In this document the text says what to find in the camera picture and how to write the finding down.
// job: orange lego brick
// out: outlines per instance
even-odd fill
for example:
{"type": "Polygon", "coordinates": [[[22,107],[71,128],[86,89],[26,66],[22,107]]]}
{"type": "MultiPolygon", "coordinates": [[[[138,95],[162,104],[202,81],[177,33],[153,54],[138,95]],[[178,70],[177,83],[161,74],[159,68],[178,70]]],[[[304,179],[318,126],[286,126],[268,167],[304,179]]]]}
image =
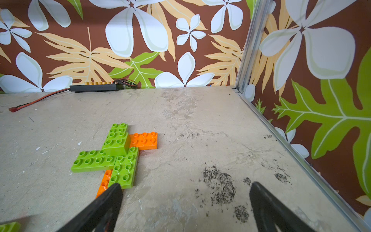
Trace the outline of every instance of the orange lego brick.
{"type": "Polygon", "coordinates": [[[105,173],[104,173],[104,177],[103,177],[103,180],[102,180],[102,183],[101,185],[99,186],[99,189],[98,189],[98,193],[96,195],[95,198],[98,198],[100,195],[102,195],[102,193],[108,189],[108,182],[109,180],[111,179],[111,175],[112,175],[112,170],[107,170],[105,173]]]}
{"type": "Polygon", "coordinates": [[[138,147],[139,150],[157,149],[157,132],[130,134],[130,139],[130,147],[138,147]]]}

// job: lego stud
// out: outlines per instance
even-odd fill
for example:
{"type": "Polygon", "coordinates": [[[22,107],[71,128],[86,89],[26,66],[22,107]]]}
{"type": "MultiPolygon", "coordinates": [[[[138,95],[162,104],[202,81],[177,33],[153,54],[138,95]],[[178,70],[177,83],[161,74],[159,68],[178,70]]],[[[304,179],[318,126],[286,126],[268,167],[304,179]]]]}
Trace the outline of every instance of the lego stud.
{"type": "Polygon", "coordinates": [[[125,166],[125,169],[128,170],[128,171],[130,171],[131,167],[132,167],[132,165],[131,164],[128,164],[128,165],[125,166]]]}
{"type": "Polygon", "coordinates": [[[117,176],[112,176],[110,181],[113,182],[113,183],[116,183],[117,182],[117,176]]]}
{"type": "Polygon", "coordinates": [[[114,167],[114,170],[117,171],[117,172],[120,171],[121,170],[121,165],[116,165],[114,167]]]}
{"type": "Polygon", "coordinates": [[[90,151],[90,152],[89,152],[89,155],[91,155],[91,156],[95,156],[95,155],[96,155],[96,151],[90,151]]]}
{"type": "Polygon", "coordinates": [[[107,140],[106,142],[105,142],[105,144],[107,145],[107,146],[111,146],[112,144],[113,144],[113,141],[112,140],[107,140]]]}
{"type": "Polygon", "coordinates": [[[92,164],[93,163],[93,160],[92,159],[87,159],[87,160],[85,160],[85,164],[86,165],[90,165],[90,164],[92,164]]]}
{"type": "Polygon", "coordinates": [[[107,186],[108,186],[108,181],[103,181],[102,183],[101,183],[101,186],[104,188],[104,190],[107,190],[107,186]]]}
{"type": "Polygon", "coordinates": [[[126,174],[126,175],[124,175],[124,176],[122,177],[122,180],[123,180],[123,181],[128,181],[129,178],[130,178],[129,174],[126,174]]]}
{"type": "Polygon", "coordinates": [[[86,151],[80,152],[79,156],[80,157],[85,157],[88,153],[86,151]]]}
{"type": "Polygon", "coordinates": [[[98,159],[95,160],[95,162],[97,164],[102,164],[103,163],[103,158],[98,158],[98,159]]]}
{"type": "Polygon", "coordinates": [[[80,166],[82,164],[82,160],[76,160],[73,164],[75,166],[80,166]]]}

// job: floor stain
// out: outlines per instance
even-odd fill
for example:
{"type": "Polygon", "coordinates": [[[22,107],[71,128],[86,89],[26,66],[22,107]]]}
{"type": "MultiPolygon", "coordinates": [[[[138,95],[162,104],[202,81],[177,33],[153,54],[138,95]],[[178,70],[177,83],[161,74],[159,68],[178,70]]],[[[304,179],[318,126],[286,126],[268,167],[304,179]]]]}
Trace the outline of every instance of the floor stain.
{"type": "Polygon", "coordinates": [[[211,193],[212,204],[229,204],[233,201],[236,188],[230,174],[222,173],[216,166],[205,168],[203,182],[213,190],[211,193]]]}
{"type": "Polygon", "coordinates": [[[250,178],[246,177],[245,179],[243,179],[243,182],[245,182],[248,186],[251,186],[250,178]]]}
{"type": "Polygon", "coordinates": [[[276,173],[276,174],[275,174],[275,177],[276,177],[279,181],[281,181],[282,183],[290,183],[290,184],[291,184],[291,182],[287,180],[286,176],[282,175],[281,173],[276,173]]]}
{"type": "Polygon", "coordinates": [[[235,207],[234,214],[240,222],[245,223],[249,219],[249,213],[247,212],[246,207],[243,205],[235,207]]]}

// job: floral wallpaper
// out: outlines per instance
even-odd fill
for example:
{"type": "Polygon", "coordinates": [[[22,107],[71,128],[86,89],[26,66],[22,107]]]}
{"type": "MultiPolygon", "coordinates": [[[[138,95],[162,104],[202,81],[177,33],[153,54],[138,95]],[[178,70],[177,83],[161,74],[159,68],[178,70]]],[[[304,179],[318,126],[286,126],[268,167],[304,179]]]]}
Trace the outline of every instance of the floral wallpaper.
{"type": "Polygon", "coordinates": [[[245,97],[371,227],[366,0],[276,0],[245,97]]]}
{"type": "Polygon", "coordinates": [[[0,4],[0,93],[129,78],[141,88],[234,85],[253,0],[0,4]]]}

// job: wire bundle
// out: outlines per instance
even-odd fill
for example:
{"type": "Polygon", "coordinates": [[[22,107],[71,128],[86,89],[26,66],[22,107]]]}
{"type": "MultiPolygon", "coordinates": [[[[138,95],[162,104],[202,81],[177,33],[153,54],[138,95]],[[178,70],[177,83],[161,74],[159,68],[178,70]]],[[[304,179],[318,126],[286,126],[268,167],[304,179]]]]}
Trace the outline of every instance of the wire bundle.
{"type": "Polygon", "coordinates": [[[135,81],[132,81],[128,78],[117,79],[117,80],[114,80],[113,83],[114,84],[122,84],[122,85],[125,85],[125,86],[133,88],[133,89],[138,88],[138,84],[135,81]]]}

